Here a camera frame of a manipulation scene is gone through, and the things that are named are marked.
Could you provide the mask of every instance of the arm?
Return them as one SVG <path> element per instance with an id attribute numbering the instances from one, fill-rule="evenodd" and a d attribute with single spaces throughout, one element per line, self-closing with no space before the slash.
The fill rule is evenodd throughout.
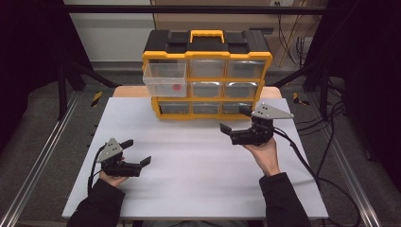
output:
<path id="1" fill-rule="evenodd" d="M 125 193 L 117 187 L 128 178 L 110 177 L 103 171 L 88 198 L 83 200 L 67 227 L 100 226 L 114 227 L 118 224 Z"/>
<path id="2" fill-rule="evenodd" d="M 281 173 L 274 138 L 260 147 L 246 145 L 265 174 L 259 181 L 266 202 L 268 226 L 311 226 L 287 173 Z"/>

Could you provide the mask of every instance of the aluminum rail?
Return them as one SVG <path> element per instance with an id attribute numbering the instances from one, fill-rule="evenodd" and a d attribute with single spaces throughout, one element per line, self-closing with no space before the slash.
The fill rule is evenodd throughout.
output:
<path id="1" fill-rule="evenodd" d="M 70 119 L 73 111 L 77 106 L 80 95 L 81 92 L 73 92 L 73 94 L 71 95 L 68 103 L 68 109 L 66 114 L 64 115 L 64 118 L 57 122 L 56 126 L 51 132 L 38 159 L 31 168 L 29 174 L 27 175 L 23 186 L 21 187 L 12 204 L 9 206 L 6 214 L 2 217 L 0 222 L 1 227 L 13 227 L 17 223 L 17 220 L 20 217 L 24 207 L 26 206 L 26 203 L 30 195 L 32 194 L 33 189 L 35 188 L 36 183 L 41 178 L 47 161 L 49 160 L 55 146 L 59 142 L 59 139 L 65 129 L 65 126 L 68 123 L 68 120 Z"/>
<path id="2" fill-rule="evenodd" d="M 320 115 L 319 112 L 319 101 L 316 94 L 306 93 L 308 99 L 311 101 L 313 109 L 315 110 L 317 115 Z M 330 138 L 332 129 L 330 126 L 327 126 L 323 129 L 324 136 L 327 141 Z M 372 207 L 371 203 L 369 202 L 368 197 L 365 194 L 359 180 L 357 179 L 357 175 L 355 174 L 354 170 L 351 168 L 350 164 L 348 163 L 344 153 L 342 152 L 341 146 L 336 139 L 336 136 L 333 136 L 332 140 L 332 151 L 334 154 L 334 158 L 336 160 L 337 165 L 339 166 L 340 172 L 342 177 L 345 180 L 345 183 L 348 186 L 348 189 L 353 197 L 357 207 L 360 211 L 360 216 L 362 217 L 365 225 L 367 227 L 380 227 L 381 224 L 377 218 L 374 208 Z"/>
<path id="3" fill-rule="evenodd" d="M 249 7 L 249 6 L 135 6 L 135 5 L 41 5 L 42 9 L 69 13 L 199 13 L 199 14 L 281 14 L 334 15 L 348 9 L 326 7 Z"/>

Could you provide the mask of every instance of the person's left hand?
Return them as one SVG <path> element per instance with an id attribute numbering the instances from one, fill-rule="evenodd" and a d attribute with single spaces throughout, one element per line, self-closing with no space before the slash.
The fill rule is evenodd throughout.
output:
<path id="1" fill-rule="evenodd" d="M 99 173 L 99 179 L 103 180 L 104 182 L 108 183 L 111 186 L 114 187 L 119 187 L 121 183 L 125 182 L 129 177 L 113 177 L 107 175 L 103 170 L 100 171 Z"/>

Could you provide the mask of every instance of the black sleeve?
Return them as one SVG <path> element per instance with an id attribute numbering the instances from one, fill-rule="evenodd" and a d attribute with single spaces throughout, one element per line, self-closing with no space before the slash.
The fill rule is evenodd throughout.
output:
<path id="1" fill-rule="evenodd" d="M 287 173 L 264 176 L 259 184 L 265 197 L 268 226 L 311 226 Z"/>
<path id="2" fill-rule="evenodd" d="M 83 200 L 67 227 L 115 227 L 120 218 L 125 193 L 98 179 L 88 198 Z"/>

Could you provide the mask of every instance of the yellow storage organizer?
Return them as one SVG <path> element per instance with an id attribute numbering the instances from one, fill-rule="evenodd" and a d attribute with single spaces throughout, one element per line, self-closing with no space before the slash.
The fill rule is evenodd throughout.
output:
<path id="1" fill-rule="evenodd" d="M 272 56 L 256 30 L 152 30 L 142 59 L 157 117 L 230 120 L 254 109 Z"/>

